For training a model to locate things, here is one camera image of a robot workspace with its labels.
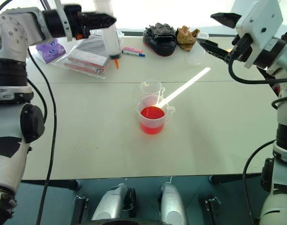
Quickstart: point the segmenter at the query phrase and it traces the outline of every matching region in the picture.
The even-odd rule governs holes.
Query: clear plastic container
[[[151,106],[155,107],[156,104],[163,100],[164,98],[157,95],[147,95],[139,101],[137,112],[139,114],[140,127],[145,133],[154,135],[161,132],[165,122],[168,121],[171,118],[172,113],[176,111],[173,106],[165,104],[161,109],[157,108],[163,112],[163,116],[158,119],[149,119],[142,115],[143,110],[150,108]]]
[[[209,35],[207,33],[200,32],[197,38],[208,40]],[[205,60],[205,50],[200,44],[196,41],[193,45],[193,48],[186,55],[186,61],[188,64],[195,66],[201,64]]]
[[[163,93],[165,91],[165,87],[162,87],[161,82],[154,78],[149,78],[142,82],[139,88],[141,89],[141,97],[147,95],[157,95],[163,97]]]

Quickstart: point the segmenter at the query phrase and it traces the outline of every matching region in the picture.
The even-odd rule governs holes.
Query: pen
[[[122,50],[121,52],[123,54],[137,55],[137,56],[145,57],[145,54],[141,54],[141,53],[137,53],[137,52],[130,52],[130,51],[126,51],[126,50]]]

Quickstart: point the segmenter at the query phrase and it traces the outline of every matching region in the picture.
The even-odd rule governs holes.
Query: purple package
[[[66,52],[64,47],[58,43],[57,39],[53,39],[53,41],[48,44],[36,45],[36,49],[44,59],[45,63],[51,62]]]

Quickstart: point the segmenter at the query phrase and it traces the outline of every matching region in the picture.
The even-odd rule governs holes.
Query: orange syringe tip
[[[116,69],[119,69],[118,60],[114,60],[114,62],[115,62]]]

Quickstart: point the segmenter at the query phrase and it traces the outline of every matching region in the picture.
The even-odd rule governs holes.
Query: brown glove
[[[196,42],[196,37],[199,34],[199,31],[199,29],[195,29],[194,31],[190,32],[189,28],[186,26],[178,28],[177,42],[179,46],[185,51],[190,51]]]

